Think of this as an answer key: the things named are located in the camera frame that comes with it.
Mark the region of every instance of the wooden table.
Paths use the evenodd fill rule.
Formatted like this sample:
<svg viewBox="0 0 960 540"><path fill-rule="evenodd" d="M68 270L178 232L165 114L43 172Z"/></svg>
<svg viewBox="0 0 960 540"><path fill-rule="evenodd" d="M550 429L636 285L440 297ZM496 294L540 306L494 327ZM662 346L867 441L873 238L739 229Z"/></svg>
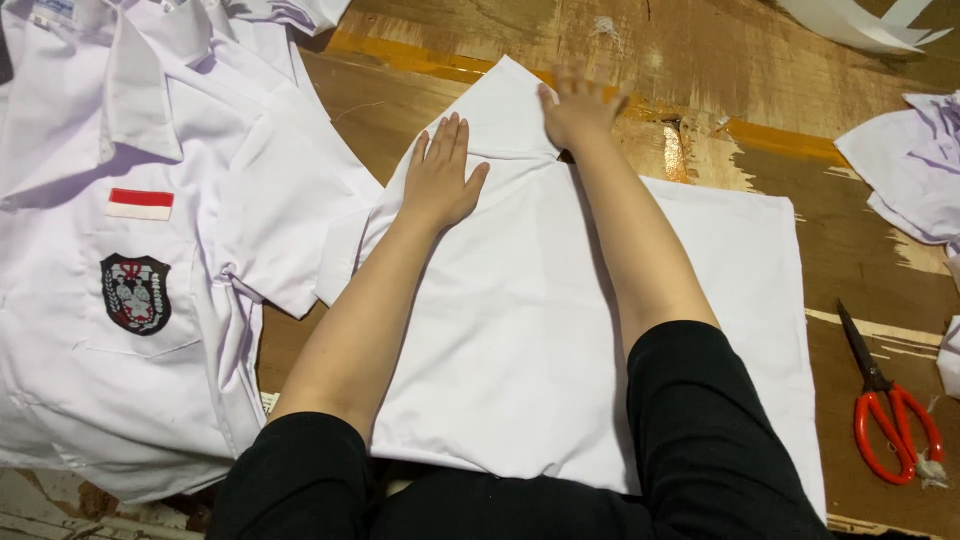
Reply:
<svg viewBox="0 0 960 540"><path fill-rule="evenodd" d="M893 0L860 3L880 14ZM953 6L934 0L914 26L960 26ZM622 50L593 32L601 15ZM553 61L573 57L590 73L606 66L614 84L635 79L615 132L638 173L793 201L828 512L958 537L960 491L893 486L860 458L852 408L862 382L833 307L842 296L888 377L924 403L943 393L935 358L949 317L960 314L943 251L870 210L871 189L831 143L905 109L905 91L960 87L960 32L925 49L908 58L852 50L771 0L353 0L336 32L301 43L334 126L382 183L418 131L504 54L545 79ZM267 309L263 391L280 390L324 312L318 304L296 321ZM933 416L946 469L960 478L960 404L945 398ZM878 429L873 437L887 454Z"/></svg>

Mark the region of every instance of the embroidered badge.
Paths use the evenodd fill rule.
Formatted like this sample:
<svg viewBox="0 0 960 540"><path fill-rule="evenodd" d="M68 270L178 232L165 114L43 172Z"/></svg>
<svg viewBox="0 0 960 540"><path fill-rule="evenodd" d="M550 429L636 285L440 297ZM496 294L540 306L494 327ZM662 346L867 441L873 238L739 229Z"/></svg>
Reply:
<svg viewBox="0 0 960 540"><path fill-rule="evenodd" d="M170 320L167 273L170 265L152 257L113 254L100 261L107 315L125 331L151 335Z"/></svg>

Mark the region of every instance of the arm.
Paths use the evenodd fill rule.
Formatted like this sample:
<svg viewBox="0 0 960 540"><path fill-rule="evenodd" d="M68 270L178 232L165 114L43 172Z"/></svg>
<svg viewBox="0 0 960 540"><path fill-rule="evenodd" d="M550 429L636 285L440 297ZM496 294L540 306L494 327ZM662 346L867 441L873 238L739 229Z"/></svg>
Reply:
<svg viewBox="0 0 960 540"><path fill-rule="evenodd" d="M603 88L588 88L582 66L572 80L556 67L554 81L559 104L540 86L546 131L576 159L616 294L624 352L666 321L719 328L684 246L611 136L626 92L605 104Z"/></svg>
<svg viewBox="0 0 960 540"><path fill-rule="evenodd" d="M400 212L303 347L269 421L325 412L370 442L373 418L396 366L414 289L437 234L476 206L490 166L464 184L467 120L443 119L430 149L420 134Z"/></svg>

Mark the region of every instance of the left hand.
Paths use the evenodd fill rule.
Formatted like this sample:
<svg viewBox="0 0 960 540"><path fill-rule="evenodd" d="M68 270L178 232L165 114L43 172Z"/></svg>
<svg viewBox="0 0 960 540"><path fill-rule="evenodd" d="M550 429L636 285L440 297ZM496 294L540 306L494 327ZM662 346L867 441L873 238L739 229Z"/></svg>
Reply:
<svg viewBox="0 0 960 540"><path fill-rule="evenodd" d="M400 214L439 232L473 211L490 164L477 165L464 183L468 139L467 120L461 120L456 112L441 119L429 150L429 134L420 134L410 158Z"/></svg>

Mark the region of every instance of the forearm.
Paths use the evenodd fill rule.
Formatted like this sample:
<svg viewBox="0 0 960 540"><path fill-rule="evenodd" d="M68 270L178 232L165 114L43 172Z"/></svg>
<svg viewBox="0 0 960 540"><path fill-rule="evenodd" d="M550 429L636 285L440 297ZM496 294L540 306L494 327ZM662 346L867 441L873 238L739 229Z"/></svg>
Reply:
<svg viewBox="0 0 960 540"><path fill-rule="evenodd" d="M270 419L300 410L337 416L369 442L437 230L403 212L310 336Z"/></svg>
<svg viewBox="0 0 960 540"><path fill-rule="evenodd" d="M624 350L659 323L718 327L684 246L610 135L571 147L620 311Z"/></svg>

